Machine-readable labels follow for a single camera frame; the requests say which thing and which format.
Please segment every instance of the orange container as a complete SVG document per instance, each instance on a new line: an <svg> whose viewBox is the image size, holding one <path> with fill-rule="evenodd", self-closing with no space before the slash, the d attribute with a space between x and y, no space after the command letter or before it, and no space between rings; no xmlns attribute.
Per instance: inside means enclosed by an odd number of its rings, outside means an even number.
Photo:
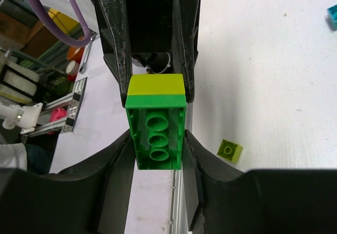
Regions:
<svg viewBox="0 0 337 234"><path fill-rule="evenodd" d="M68 61L76 61L77 63L81 63L81 59L83 56L83 52L84 52L84 48L85 46L81 47L81 48L76 48L76 47L70 47L68 50L68 54L67 54L67 60Z"/></svg>

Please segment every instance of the green brick underside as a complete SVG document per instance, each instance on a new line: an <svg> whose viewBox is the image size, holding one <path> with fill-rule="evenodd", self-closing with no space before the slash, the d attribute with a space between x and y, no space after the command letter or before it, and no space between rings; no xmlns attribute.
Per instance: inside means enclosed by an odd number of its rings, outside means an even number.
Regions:
<svg viewBox="0 0 337 234"><path fill-rule="evenodd" d="M128 95L126 113L140 170L179 170L185 131L185 95ZM169 158L155 161L150 158L145 114L149 109L168 111Z"/></svg>
<svg viewBox="0 0 337 234"><path fill-rule="evenodd" d="M233 163L237 163L237 161L239 160L241 151L242 151L241 145L238 145L236 143L233 143L227 140L222 140L221 145L216 155L223 157Z"/></svg>

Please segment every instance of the brown box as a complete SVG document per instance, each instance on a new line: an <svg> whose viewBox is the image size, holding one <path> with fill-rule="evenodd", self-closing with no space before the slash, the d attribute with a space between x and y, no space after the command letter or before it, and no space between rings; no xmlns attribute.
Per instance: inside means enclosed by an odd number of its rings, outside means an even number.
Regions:
<svg viewBox="0 0 337 234"><path fill-rule="evenodd" d="M0 47L4 50L20 50L26 44L31 29L11 17L0 13Z"/></svg>
<svg viewBox="0 0 337 234"><path fill-rule="evenodd" d="M58 39L43 25L43 23L38 21L34 27L32 27L26 39L26 46L21 51L27 55L38 58L57 41Z"/></svg>

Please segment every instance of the white cloth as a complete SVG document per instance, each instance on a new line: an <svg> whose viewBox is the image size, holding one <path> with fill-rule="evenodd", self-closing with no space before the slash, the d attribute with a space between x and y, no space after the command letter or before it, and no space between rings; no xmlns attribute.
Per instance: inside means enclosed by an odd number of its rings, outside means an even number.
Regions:
<svg viewBox="0 0 337 234"><path fill-rule="evenodd" d="M0 144L0 168L27 170L27 152L22 143Z"/></svg>

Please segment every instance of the lego brick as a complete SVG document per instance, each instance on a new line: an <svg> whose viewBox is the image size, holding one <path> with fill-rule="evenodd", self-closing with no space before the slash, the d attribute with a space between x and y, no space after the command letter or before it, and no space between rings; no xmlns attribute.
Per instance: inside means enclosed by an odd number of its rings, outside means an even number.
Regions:
<svg viewBox="0 0 337 234"><path fill-rule="evenodd" d="M127 95L185 95L182 74L141 74L133 75L130 80Z"/></svg>
<svg viewBox="0 0 337 234"><path fill-rule="evenodd" d="M333 28L337 30L337 5L328 8L328 15Z"/></svg>
<svg viewBox="0 0 337 234"><path fill-rule="evenodd" d="M130 85L141 84L132 76ZM181 168L185 131L184 94L157 94L157 79L151 80L147 95L128 95L125 109L140 170L178 170Z"/></svg>
<svg viewBox="0 0 337 234"><path fill-rule="evenodd" d="M237 163L242 151L242 146L236 143L222 140L216 155L223 157L233 163Z"/></svg>

